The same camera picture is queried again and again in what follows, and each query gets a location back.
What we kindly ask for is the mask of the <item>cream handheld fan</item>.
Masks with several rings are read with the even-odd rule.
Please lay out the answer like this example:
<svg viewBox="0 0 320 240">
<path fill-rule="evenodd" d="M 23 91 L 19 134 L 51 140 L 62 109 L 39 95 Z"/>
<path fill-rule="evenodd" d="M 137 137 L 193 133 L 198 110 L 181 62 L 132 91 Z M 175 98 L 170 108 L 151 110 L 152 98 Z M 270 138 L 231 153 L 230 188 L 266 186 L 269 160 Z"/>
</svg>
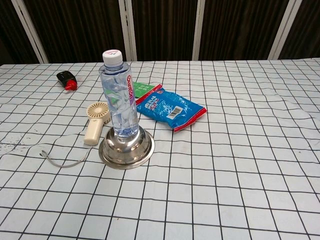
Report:
<svg viewBox="0 0 320 240">
<path fill-rule="evenodd" d="M 97 145 L 103 125 L 111 120 L 108 104 L 106 102 L 95 102 L 88 106 L 86 114 L 89 123 L 83 142 L 85 145 Z"/>
</svg>

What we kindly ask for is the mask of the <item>blue snack bag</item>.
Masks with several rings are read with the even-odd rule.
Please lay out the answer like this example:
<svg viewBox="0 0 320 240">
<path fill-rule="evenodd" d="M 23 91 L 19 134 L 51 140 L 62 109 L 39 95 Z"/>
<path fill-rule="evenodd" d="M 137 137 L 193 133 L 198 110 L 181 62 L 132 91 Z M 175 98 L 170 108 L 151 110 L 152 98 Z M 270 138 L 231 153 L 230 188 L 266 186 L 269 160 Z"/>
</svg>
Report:
<svg viewBox="0 0 320 240">
<path fill-rule="evenodd" d="M 139 113 L 159 122 L 166 122 L 174 132 L 196 122 L 207 109 L 157 85 L 136 100 Z"/>
</svg>

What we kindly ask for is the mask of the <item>green sachet packet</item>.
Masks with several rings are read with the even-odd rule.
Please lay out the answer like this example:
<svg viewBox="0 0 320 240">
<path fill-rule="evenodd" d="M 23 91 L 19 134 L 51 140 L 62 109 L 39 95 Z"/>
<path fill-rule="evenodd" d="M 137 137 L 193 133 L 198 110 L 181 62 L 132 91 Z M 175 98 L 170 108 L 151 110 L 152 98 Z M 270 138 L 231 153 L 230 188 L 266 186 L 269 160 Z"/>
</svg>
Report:
<svg viewBox="0 0 320 240">
<path fill-rule="evenodd" d="M 135 98 L 141 98 L 143 95 L 154 89 L 154 85 L 149 85 L 146 83 L 133 82 L 133 89 Z"/>
</svg>

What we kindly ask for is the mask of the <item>upturned stainless steel bowl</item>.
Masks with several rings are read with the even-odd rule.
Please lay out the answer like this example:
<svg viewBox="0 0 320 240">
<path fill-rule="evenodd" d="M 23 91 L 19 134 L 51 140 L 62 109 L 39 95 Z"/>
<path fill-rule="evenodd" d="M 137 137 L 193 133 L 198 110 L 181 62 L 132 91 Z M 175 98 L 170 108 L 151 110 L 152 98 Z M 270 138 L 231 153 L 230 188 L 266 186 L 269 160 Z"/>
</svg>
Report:
<svg viewBox="0 0 320 240">
<path fill-rule="evenodd" d="M 110 168 L 128 170 L 147 162 L 155 150 L 153 136 L 142 127 L 129 137 L 116 135 L 111 128 L 99 145 L 100 159 Z"/>
</svg>

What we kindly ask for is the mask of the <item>clear plastic water bottle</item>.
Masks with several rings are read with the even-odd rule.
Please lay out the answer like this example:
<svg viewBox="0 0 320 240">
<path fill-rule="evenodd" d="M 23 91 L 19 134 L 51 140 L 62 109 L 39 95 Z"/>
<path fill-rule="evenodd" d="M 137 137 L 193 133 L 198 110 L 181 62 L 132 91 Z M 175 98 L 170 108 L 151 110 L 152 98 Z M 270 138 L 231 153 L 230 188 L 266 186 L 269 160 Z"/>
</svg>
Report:
<svg viewBox="0 0 320 240">
<path fill-rule="evenodd" d="M 139 130 L 139 121 L 131 67 L 123 61 L 122 52 L 117 49 L 104 51 L 102 58 L 99 76 L 113 130 L 122 138 L 134 136 Z"/>
</svg>

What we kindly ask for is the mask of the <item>white checkered tablecloth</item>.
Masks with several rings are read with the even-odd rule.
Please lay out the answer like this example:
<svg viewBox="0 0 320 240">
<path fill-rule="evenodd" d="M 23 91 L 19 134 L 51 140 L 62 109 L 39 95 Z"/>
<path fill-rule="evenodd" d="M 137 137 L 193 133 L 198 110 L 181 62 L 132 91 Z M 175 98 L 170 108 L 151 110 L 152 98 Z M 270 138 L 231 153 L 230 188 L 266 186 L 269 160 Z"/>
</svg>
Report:
<svg viewBox="0 0 320 240">
<path fill-rule="evenodd" d="M 0 65 L 0 240 L 320 240 L 320 58 L 132 62 L 207 113 L 139 115 L 155 150 L 130 170 L 83 143 L 100 66 Z"/>
</svg>

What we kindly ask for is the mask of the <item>black and red small bottle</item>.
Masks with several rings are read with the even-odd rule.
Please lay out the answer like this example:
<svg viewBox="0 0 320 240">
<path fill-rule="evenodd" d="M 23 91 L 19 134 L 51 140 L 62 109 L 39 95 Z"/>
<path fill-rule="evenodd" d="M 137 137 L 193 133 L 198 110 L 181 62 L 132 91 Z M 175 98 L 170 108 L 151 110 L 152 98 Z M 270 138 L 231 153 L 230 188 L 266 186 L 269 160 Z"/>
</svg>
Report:
<svg viewBox="0 0 320 240">
<path fill-rule="evenodd" d="M 78 83 L 76 77 L 70 71 L 62 71 L 56 75 L 58 81 L 66 91 L 76 91 Z"/>
</svg>

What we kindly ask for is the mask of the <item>white folding screen frame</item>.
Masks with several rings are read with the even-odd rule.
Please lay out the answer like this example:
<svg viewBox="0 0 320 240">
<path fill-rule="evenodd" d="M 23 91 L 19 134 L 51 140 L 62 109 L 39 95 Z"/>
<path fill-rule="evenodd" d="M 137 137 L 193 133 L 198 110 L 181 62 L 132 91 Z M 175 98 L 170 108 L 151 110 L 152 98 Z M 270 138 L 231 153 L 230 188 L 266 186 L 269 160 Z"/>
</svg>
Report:
<svg viewBox="0 0 320 240">
<path fill-rule="evenodd" d="M 63 11 L 56 8 L 58 16 L 54 17 L 49 5 L 58 0 L 10 1 L 41 64 L 55 62 L 59 54 L 67 54 L 59 63 L 95 61 L 96 57 L 76 56 L 98 45 L 105 50 L 108 42 L 122 49 L 128 61 L 138 60 L 132 0 L 63 0 L 71 4 L 62 9 L 74 23 L 57 22 Z"/>
</svg>

